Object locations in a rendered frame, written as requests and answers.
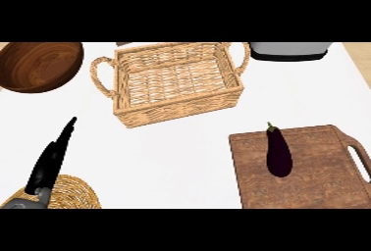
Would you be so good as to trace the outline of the round woven straw placemat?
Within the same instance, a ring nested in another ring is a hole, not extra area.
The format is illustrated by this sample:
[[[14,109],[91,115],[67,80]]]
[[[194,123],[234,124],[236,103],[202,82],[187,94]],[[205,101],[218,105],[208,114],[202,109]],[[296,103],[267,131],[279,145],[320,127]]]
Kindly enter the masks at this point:
[[[36,195],[29,195],[23,187],[0,205],[2,209],[4,204],[14,198],[23,198],[36,201]],[[75,176],[58,175],[54,185],[50,188],[50,199],[45,209],[100,209],[101,205],[98,197],[86,182]]]

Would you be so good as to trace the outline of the dark purple eggplant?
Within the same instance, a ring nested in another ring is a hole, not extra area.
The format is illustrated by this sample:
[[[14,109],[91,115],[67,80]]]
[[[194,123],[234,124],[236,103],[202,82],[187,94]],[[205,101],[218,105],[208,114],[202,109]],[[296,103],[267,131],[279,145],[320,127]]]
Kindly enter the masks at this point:
[[[276,177],[286,177],[292,170],[290,152],[286,141],[276,126],[267,125],[265,129],[267,150],[265,166]]]

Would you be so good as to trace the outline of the brown wooden bowl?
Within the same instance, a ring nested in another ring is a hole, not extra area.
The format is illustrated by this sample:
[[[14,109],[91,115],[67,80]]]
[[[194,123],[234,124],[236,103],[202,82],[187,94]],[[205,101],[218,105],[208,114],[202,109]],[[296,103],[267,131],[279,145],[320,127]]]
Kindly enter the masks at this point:
[[[0,87],[42,93],[60,87],[79,71],[81,42],[0,42]]]

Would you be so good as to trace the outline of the grey appliance with black base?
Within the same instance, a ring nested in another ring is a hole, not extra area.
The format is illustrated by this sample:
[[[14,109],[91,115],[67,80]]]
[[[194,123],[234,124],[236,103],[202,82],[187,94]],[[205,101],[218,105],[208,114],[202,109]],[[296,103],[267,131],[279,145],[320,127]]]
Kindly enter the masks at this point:
[[[330,45],[329,42],[251,42],[251,57],[273,62],[320,60]]]

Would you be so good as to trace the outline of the tan wicker basket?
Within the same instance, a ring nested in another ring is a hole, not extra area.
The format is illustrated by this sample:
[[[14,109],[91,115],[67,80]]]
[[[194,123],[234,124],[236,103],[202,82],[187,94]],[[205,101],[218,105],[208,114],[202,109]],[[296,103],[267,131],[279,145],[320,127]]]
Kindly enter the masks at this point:
[[[233,63],[228,48],[227,42],[166,42],[91,62],[92,84],[128,128],[236,106],[246,65]]]

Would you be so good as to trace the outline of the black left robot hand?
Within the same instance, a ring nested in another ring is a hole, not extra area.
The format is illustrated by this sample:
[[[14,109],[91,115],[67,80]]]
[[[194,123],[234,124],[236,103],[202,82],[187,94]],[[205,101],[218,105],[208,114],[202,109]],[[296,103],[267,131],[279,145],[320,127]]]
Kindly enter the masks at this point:
[[[72,118],[55,140],[47,144],[38,156],[24,188],[29,195],[36,194],[38,188],[51,188],[54,185],[75,122],[76,118]]]

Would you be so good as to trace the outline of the brown wooden cutting board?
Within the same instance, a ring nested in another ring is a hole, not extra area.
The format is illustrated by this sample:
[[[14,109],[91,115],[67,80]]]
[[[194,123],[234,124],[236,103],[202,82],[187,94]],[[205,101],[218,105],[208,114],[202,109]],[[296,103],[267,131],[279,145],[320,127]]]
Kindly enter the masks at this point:
[[[371,174],[371,158],[356,139],[332,125],[288,128],[280,133],[292,158],[285,177],[267,171],[265,133],[228,136],[242,207],[371,209],[371,181],[363,180],[347,152],[356,151]]]

